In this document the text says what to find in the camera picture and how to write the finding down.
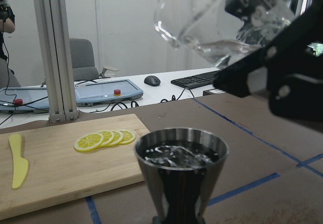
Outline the steel jigger measuring cup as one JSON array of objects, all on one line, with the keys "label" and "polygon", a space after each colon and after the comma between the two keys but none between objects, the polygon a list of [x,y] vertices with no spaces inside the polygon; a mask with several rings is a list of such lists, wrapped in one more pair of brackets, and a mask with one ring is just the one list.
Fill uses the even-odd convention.
[{"label": "steel jigger measuring cup", "polygon": [[152,223],[204,223],[226,142],[204,130],[168,128],[142,136],[134,152],[157,211]]}]

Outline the black computer mouse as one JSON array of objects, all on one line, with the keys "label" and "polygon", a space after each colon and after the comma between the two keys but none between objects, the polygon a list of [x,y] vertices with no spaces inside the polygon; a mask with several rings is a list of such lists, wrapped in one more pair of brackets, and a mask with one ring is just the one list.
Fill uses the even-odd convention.
[{"label": "black computer mouse", "polygon": [[157,76],[149,75],[144,79],[144,83],[155,87],[160,85],[160,79]]}]

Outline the aluminium frame post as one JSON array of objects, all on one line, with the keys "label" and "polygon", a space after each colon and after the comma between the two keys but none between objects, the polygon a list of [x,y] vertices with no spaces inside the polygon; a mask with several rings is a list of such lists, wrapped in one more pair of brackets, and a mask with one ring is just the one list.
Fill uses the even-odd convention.
[{"label": "aluminium frame post", "polygon": [[78,118],[65,0],[34,0],[49,121]]}]

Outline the bamboo cutting board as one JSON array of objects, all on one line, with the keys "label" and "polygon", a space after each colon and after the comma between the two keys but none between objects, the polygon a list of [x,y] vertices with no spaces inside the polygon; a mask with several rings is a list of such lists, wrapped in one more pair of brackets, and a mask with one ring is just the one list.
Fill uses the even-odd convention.
[{"label": "bamboo cutting board", "polygon": [[85,153],[74,149],[78,138],[105,129],[130,130],[137,137],[148,133],[135,114],[21,131],[29,169],[16,190],[9,134],[1,134],[1,219],[141,182],[133,144]]}]

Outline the blue teach pendant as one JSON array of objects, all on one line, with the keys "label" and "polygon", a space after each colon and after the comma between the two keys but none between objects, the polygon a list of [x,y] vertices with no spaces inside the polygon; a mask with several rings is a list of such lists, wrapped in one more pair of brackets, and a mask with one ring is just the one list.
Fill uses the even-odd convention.
[{"label": "blue teach pendant", "polygon": [[143,96],[143,90],[129,79],[80,84],[75,86],[76,104],[91,107],[98,104],[135,100]]},{"label": "blue teach pendant", "polygon": [[1,113],[23,114],[49,111],[47,89],[44,87],[1,88]]}]

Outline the blue teach pendant left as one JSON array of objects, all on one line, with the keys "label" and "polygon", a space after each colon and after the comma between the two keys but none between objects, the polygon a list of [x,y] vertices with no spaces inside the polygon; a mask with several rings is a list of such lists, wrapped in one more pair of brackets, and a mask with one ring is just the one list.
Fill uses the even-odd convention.
[{"label": "blue teach pendant left", "polygon": [[1,88],[1,113],[23,114],[49,111],[47,89],[44,87]]}]

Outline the grey office chair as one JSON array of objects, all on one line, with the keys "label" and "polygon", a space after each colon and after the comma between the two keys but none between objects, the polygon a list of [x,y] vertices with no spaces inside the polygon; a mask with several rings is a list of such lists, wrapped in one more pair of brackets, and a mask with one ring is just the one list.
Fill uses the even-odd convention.
[{"label": "grey office chair", "polygon": [[70,50],[74,81],[93,81],[99,78],[111,77],[107,71],[117,72],[118,68],[103,66],[99,71],[95,66],[93,47],[89,40],[70,38]]}]

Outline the yellow plastic knife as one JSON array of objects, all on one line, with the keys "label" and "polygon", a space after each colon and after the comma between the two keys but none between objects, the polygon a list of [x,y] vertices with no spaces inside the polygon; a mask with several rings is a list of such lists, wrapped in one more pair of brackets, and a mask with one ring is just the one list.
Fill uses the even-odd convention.
[{"label": "yellow plastic knife", "polygon": [[22,136],[20,134],[10,135],[9,144],[13,157],[12,189],[19,189],[27,177],[29,162],[22,157]]}]

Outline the small glass beaker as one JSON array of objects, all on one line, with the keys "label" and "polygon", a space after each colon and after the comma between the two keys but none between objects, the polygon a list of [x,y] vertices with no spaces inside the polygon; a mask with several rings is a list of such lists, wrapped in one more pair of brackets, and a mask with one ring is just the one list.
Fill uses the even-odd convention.
[{"label": "small glass beaker", "polygon": [[225,11],[226,0],[158,0],[157,33],[173,48],[185,47],[221,69],[267,46],[295,19],[286,0],[249,20]]}]

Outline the front lemon slice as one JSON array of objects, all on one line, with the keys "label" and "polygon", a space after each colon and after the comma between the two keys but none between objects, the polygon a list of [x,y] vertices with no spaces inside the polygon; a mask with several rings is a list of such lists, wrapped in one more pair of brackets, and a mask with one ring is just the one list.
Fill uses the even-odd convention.
[{"label": "front lemon slice", "polygon": [[88,152],[98,148],[103,142],[102,133],[94,132],[78,138],[74,143],[74,149],[79,152]]}]

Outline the seated operator in black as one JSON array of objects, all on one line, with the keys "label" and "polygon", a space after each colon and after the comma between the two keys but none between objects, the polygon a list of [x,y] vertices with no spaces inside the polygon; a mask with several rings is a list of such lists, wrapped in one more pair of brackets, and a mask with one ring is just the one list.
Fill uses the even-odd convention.
[{"label": "seated operator in black", "polygon": [[20,87],[15,72],[9,67],[9,53],[5,46],[4,34],[15,31],[15,15],[7,0],[1,0],[1,88]]}]

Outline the lemon slice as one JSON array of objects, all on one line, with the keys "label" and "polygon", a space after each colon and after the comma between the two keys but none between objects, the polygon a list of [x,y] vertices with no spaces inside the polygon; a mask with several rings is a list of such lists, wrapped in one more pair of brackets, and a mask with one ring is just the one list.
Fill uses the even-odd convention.
[{"label": "lemon slice", "polygon": [[123,140],[123,137],[124,137],[124,134],[119,130],[115,130],[113,131],[113,133],[114,133],[114,137],[111,140],[109,146],[118,145]]},{"label": "lemon slice", "polygon": [[94,132],[78,138],[74,143],[74,149],[79,152],[88,152],[98,148],[103,142],[102,133]]},{"label": "lemon slice", "polygon": [[113,138],[115,136],[114,131],[110,130],[100,131],[99,133],[103,135],[103,140],[100,144],[100,147],[108,146],[113,141]]},{"label": "lemon slice", "polygon": [[136,134],[133,131],[122,129],[123,139],[118,143],[119,145],[127,145],[136,140]]}]

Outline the black keyboard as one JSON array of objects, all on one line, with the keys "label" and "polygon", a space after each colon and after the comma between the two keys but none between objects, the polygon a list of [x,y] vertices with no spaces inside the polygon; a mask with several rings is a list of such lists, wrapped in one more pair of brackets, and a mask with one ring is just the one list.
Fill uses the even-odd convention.
[{"label": "black keyboard", "polygon": [[214,76],[219,73],[220,70],[201,73],[193,76],[187,76],[184,78],[173,79],[171,84],[179,86],[181,88],[194,89],[206,85],[211,85],[214,79]]}]

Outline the blue teach pendant right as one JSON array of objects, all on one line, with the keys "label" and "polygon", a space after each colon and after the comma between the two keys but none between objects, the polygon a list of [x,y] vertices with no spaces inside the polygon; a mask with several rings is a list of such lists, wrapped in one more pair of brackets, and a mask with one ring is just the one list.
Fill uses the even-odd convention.
[{"label": "blue teach pendant right", "polygon": [[135,100],[143,96],[143,90],[129,79],[80,84],[75,86],[76,104],[91,107],[98,104]]}]

